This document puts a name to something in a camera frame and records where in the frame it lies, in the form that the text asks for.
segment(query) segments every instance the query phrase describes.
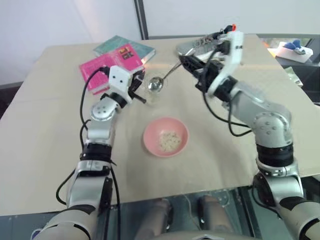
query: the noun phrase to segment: wall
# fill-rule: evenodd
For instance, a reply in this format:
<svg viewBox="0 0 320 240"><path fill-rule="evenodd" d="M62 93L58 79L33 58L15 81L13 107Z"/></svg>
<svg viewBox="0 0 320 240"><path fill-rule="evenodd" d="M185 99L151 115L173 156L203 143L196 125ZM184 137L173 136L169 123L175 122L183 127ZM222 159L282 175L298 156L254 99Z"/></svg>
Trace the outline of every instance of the wall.
<svg viewBox="0 0 320 240"><path fill-rule="evenodd" d="M237 24L247 34L319 34L320 0L143 0L149 36L203 35Z"/></svg>
<svg viewBox="0 0 320 240"><path fill-rule="evenodd" d="M48 46L102 42L116 34L141 39L131 0L2 0L0 85L23 81Z"/></svg>

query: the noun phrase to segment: beige paper surface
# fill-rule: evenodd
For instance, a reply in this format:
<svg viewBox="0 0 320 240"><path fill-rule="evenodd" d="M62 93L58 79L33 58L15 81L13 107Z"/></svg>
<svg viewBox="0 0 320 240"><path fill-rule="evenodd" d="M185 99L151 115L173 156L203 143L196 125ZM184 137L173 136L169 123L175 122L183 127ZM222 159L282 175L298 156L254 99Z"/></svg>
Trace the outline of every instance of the beige paper surface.
<svg viewBox="0 0 320 240"><path fill-rule="evenodd" d="M156 55L145 65L145 80L164 76L177 62L175 45L186 39L148 40ZM0 121L0 215L58 211L58 185L76 166L81 152L79 104L84 85L78 65L93 58L94 44L46 49ZM243 65L233 76L265 92L292 112L294 154L302 176L320 173L320 111L291 82L255 35L247 35ZM142 85L148 103L126 106L116 127L112 160L122 202L250 185L257 172L254 136L233 137L203 103L196 80L182 67L171 74L158 96ZM84 116L98 97L86 94ZM219 100L210 104L227 117ZM189 130L184 151L158 158L145 150L142 135L159 117L183 121ZM244 129L234 127L234 131Z"/></svg>

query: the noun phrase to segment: food in bowl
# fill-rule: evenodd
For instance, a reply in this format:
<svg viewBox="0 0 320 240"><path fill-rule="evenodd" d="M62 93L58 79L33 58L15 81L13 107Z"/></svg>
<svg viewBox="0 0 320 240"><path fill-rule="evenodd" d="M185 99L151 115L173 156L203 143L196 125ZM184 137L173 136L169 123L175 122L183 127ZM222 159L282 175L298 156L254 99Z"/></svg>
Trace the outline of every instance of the food in bowl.
<svg viewBox="0 0 320 240"><path fill-rule="evenodd" d="M159 147L165 153L174 152L181 144L181 138L174 131L165 131L160 135Z"/></svg>

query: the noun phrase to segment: black cable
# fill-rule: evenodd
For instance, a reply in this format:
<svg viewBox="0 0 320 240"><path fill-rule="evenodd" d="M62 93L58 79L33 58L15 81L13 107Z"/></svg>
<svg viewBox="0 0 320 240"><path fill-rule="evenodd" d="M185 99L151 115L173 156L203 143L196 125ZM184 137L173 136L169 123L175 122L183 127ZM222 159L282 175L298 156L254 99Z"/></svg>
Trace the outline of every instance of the black cable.
<svg viewBox="0 0 320 240"><path fill-rule="evenodd" d="M202 85L202 97L203 97L203 100L204 100L204 103L206 105L206 107L208 108L209 112L218 120L222 121L222 122L225 122L225 123L229 123L228 120L218 116L213 110L212 108L209 106L209 103L207 101L207 98L206 98L206 74L208 72L208 69L209 69L209 65L210 65L210 61L211 59L213 58L213 56L219 51L218 48L216 48L212 53L211 55L209 56L208 58L208 61L206 62L204 68L203 68L203 72L201 74L201 85ZM241 124L241 123L237 123L237 122L233 122L231 121L230 124L233 124L233 125L236 125L236 126L240 126L240 127L245 127L245 128L249 128L249 126L245 125L245 124Z"/></svg>
<svg viewBox="0 0 320 240"><path fill-rule="evenodd" d="M82 91L82 95L81 95L81 102L80 102L80 119L81 119L81 122L82 124L84 125L84 128L86 130L88 130L87 126L86 126L86 123L85 123L85 120L84 120L84 116L83 116L83 113L82 113L82 108L84 106L84 100L85 100L85 94L86 94L86 89L88 87L88 84L90 82L90 80L93 78L93 76L102 71L104 68L103 67L99 67L98 69L94 70L93 73L91 73L91 75L88 77L88 80L85 82L85 85L83 87L83 91Z"/></svg>
<svg viewBox="0 0 320 240"><path fill-rule="evenodd" d="M87 121L84 122L84 124L82 124L81 128L80 128L80 143L81 143L81 149L84 149L85 147L85 144L84 144L84 139L83 139L83 131L84 131L84 128L87 126L87 123L90 122L91 120L88 119Z"/></svg>
<svg viewBox="0 0 320 240"><path fill-rule="evenodd" d="M271 212L274 212L275 214L277 214L278 218L281 219L280 215L277 213L276 210L272 209L271 207L267 206L267 205L263 205L262 203L258 202L258 200L256 199L256 196L254 194L254 189L255 189L255 186L253 185L252 186L252 189L251 189L251 195L252 195L252 198L254 200L254 202L259 205L260 207L264 208L264 209L267 209L267 210L270 210Z"/></svg>
<svg viewBox="0 0 320 240"><path fill-rule="evenodd" d="M230 101L229 101L229 113L228 113L228 127L229 127L229 131L230 131L230 133L231 133L233 136L235 136L235 137L242 137L242 136L244 136L244 135L246 135L246 134L251 133L252 131L249 130L249 131L245 131L245 132L240 133L240 134L237 134L237 133L235 133L235 132L233 131L232 125L231 125L231 115L232 115L232 107L233 107L232 101L233 101L233 99L230 99Z"/></svg>
<svg viewBox="0 0 320 240"><path fill-rule="evenodd" d="M58 200L59 203L63 204L63 205L67 205L67 203L65 201L63 201L60 197L59 197L59 192L61 190L61 188L66 184L66 182L72 177L72 175L75 173L76 169L73 169L73 171L70 173L69 176L66 177L66 179L59 185L59 187L57 188L56 192L55 192L55 198Z"/></svg>
<svg viewBox="0 0 320 240"><path fill-rule="evenodd" d="M84 131L84 128L86 126L86 124L88 122L90 122L91 120L88 119L84 122L84 124L82 124L81 128L80 128L80 142L81 142L81 149L84 149L84 140L83 140L83 137L82 137L82 133ZM61 188L66 184L66 182L72 177L72 175L75 173L75 169L70 173L70 175L59 185L59 187L57 188L56 192L55 192L55 198L57 199L57 201L63 205L67 205L67 203L65 201L63 201L60 196L59 196L59 193L60 193L60 190Z"/></svg>
<svg viewBox="0 0 320 240"><path fill-rule="evenodd" d="M114 182L114 188L116 193L116 207L117 207L117 239L121 240L121 209L120 209L120 195L119 195L119 188L116 179L116 175L114 169L111 166L111 174Z"/></svg>

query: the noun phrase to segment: spoon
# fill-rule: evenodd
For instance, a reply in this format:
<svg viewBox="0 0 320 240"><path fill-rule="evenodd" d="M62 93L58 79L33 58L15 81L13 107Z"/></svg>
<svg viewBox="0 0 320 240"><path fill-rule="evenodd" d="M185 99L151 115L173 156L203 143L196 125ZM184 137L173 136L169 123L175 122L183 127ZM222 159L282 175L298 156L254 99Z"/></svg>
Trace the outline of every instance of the spoon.
<svg viewBox="0 0 320 240"><path fill-rule="evenodd" d="M178 67L180 67L181 63L177 62L168 73L162 78L159 76L154 76L148 82L148 89L152 93L159 93L161 89L164 87L165 79L172 74Z"/></svg>

